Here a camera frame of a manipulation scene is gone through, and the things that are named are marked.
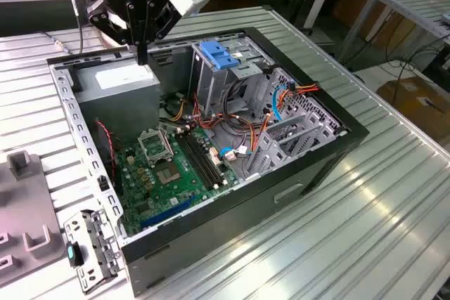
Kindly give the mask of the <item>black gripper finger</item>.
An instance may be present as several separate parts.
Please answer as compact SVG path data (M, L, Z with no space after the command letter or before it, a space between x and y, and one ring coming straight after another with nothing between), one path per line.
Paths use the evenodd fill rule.
M125 0L96 0L86 14L89 22L120 45L127 45L142 65L143 30L135 16L135 6Z
M181 19L181 14L169 0L147 1L142 37L142 65L148 64L148 46L167 36Z

